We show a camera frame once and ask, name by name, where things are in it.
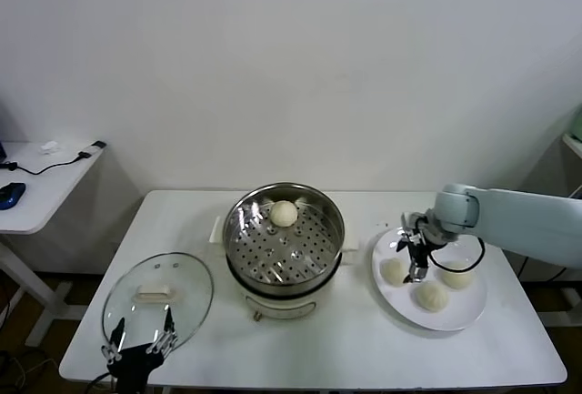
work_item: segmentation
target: floor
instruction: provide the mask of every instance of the floor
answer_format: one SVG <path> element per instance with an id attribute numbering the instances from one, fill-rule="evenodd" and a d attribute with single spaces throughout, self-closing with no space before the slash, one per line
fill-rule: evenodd
<path id="1" fill-rule="evenodd" d="M 56 287 L 60 280 L 59 278 L 51 276 L 43 276 L 43 279 L 53 288 Z M 1 272 L 0 280 L 5 283 L 9 295 L 12 295 L 16 291 L 15 283 L 8 277 L 4 276 Z M 75 276 L 72 281 L 74 285 L 67 298 L 67 303 L 86 305 L 91 301 L 92 296 L 97 290 L 100 277 Z M 568 309 L 566 301 L 555 288 L 527 286 L 526 292 L 538 311 Z M 0 294 L 0 308 L 2 305 L 4 305 L 4 297 Z M 25 353 L 27 351 L 27 347 L 24 346 L 26 336 L 41 312 L 41 306 L 33 298 L 25 295 L 14 309 L 11 317 L 7 320 L 4 329 L 0 332 L 0 349 L 7 350 L 12 356 L 19 356 Z M 48 357 L 54 359 L 55 362 L 60 361 L 65 354 L 68 343 L 75 334 L 77 324 L 76 321 L 57 321 L 53 323 L 53 326 L 50 328 L 45 340 L 41 344 L 41 349 L 45 351 Z M 582 392 L 582 328 L 550 328 L 548 333 L 567 366 L 567 383 L 559 387 L 513 389 L 511 391 L 512 394 L 575 394 Z M 45 357 L 33 352 L 29 353 L 27 356 L 23 356 L 22 359 L 19 360 L 21 360 L 24 369 L 31 369 L 44 359 Z M 0 378 L 0 393 L 8 394 L 18 392 L 14 389 L 2 388 L 2 386 L 7 383 L 14 383 L 19 375 L 20 373 L 17 367 L 12 366 L 9 371 Z M 52 363 L 47 364 L 45 370 L 42 372 L 35 370 L 27 373 L 26 380 L 33 383 L 25 389 L 25 392 L 28 394 L 80 394 L 83 393 L 85 389 L 85 384 L 73 383 L 61 379 L 58 375 L 58 370 Z M 92 392 L 98 393 L 105 391 L 95 390 Z M 159 394 L 160 392 L 161 389 L 156 389 L 156 394 Z M 196 389 L 175 389 L 173 392 L 178 394 L 200 394 L 202 391 Z"/>

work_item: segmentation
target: white cable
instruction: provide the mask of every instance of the white cable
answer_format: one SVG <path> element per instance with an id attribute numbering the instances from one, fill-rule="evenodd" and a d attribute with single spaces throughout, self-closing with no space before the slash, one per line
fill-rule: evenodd
<path id="1" fill-rule="evenodd" d="M 16 380 L 16 382 L 15 382 L 15 385 L 18 387 L 18 380 L 22 379 L 22 380 L 23 380 L 23 381 L 22 381 L 22 385 L 20 385 L 20 387 L 18 387 L 18 389 L 22 389 L 22 388 L 23 388 L 23 386 L 24 386 L 24 385 L 25 385 L 25 383 L 26 383 L 26 371 L 25 371 L 25 369 L 23 369 L 23 367 L 22 367 L 22 365 L 20 364 L 20 362 L 18 361 L 18 359 L 16 359 L 16 358 L 10 358 L 10 360 L 11 360 L 11 361 L 14 361 L 14 362 L 16 363 L 16 365 L 17 365 L 17 366 L 20 368 L 20 371 L 21 371 L 21 373 L 22 373 L 22 374 L 20 375 L 20 378 L 18 378 L 18 379 Z"/>

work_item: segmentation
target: small white desk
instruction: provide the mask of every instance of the small white desk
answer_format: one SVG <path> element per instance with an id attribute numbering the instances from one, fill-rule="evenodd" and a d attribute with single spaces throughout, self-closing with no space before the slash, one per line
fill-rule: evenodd
<path id="1" fill-rule="evenodd" d="M 41 144 L 8 142 L 3 145 L 8 155 L 7 161 L 18 162 L 21 167 L 38 171 L 52 164 L 72 160 L 89 144 L 71 145 L 67 150 L 53 155 L 41 155 Z M 0 170 L 0 187 L 11 182 L 26 183 L 26 192 L 16 206 L 0 210 L 0 234 L 30 235 L 42 229 L 100 155 L 101 151 L 72 165 L 51 168 L 40 176 L 29 175 L 19 169 Z M 79 320 L 83 317 L 86 307 L 67 306 L 63 301 L 71 288 L 70 283 L 61 283 L 53 291 L 4 244 L 0 244 L 0 268 L 20 285 L 10 300 L 11 310 L 25 292 L 45 307 L 26 340 L 27 346 L 36 347 L 40 344 L 53 319 Z M 0 314 L 0 319 L 4 319 L 5 311 Z"/>
<path id="2" fill-rule="evenodd" d="M 217 216 L 244 195 L 234 191 L 154 191 L 146 198 L 95 293 L 60 365 L 66 379 L 105 372 L 101 314 L 115 282 L 135 263 L 182 251 L 206 262 L 215 295 L 206 321 L 150 376 L 153 385 L 229 389 L 469 389 L 549 385 L 567 373 L 499 248 L 481 268 L 487 307 L 456 333 L 408 323 L 380 297 L 369 245 L 402 211 L 426 210 L 432 193 L 330 192 L 360 239 L 353 265 L 341 266 L 331 296 L 308 317 L 261 319 L 239 295 L 224 250 L 208 244 Z"/>

